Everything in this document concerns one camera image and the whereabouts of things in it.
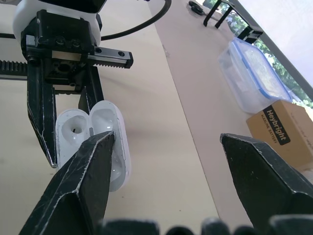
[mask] clear plastic container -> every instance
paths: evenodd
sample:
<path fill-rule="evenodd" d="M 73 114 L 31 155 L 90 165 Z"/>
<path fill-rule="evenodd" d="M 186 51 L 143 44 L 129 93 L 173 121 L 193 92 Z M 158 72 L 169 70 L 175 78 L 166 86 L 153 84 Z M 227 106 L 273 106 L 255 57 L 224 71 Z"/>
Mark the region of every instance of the clear plastic container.
<path fill-rule="evenodd" d="M 279 99 L 292 102 L 265 55 L 251 44 L 234 38 L 220 55 L 219 63 L 245 112 L 256 114 Z"/>

